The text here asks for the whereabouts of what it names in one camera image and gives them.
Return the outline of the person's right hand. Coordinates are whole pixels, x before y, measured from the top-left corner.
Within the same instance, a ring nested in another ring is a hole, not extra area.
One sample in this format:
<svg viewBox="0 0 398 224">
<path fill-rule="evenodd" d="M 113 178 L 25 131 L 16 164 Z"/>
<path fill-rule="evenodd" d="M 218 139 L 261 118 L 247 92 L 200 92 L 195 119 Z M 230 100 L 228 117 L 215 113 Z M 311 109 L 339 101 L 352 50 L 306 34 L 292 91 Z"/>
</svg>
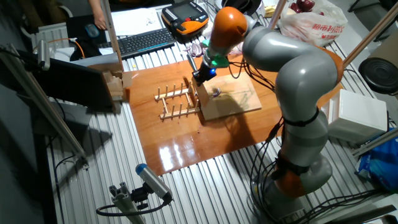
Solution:
<svg viewBox="0 0 398 224">
<path fill-rule="evenodd" d="M 107 27 L 106 27 L 106 21 L 104 18 L 104 14 L 102 12 L 96 12 L 93 14 L 93 16 L 94 16 L 95 26 L 98 29 L 106 30 Z"/>
</svg>

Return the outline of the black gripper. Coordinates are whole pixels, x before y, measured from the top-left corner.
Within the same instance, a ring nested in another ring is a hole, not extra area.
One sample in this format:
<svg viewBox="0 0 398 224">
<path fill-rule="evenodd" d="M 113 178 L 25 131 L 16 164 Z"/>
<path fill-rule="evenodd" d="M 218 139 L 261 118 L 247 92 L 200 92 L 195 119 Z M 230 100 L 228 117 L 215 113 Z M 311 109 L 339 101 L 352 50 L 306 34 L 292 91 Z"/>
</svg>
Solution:
<svg viewBox="0 0 398 224">
<path fill-rule="evenodd" d="M 211 68 L 205 62 L 202 62 L 199 70 L 194 71 L 192 75 L 197 86 L 203 86 L 208 80 L 216 76 L 216 68 Z"/>
</svg>

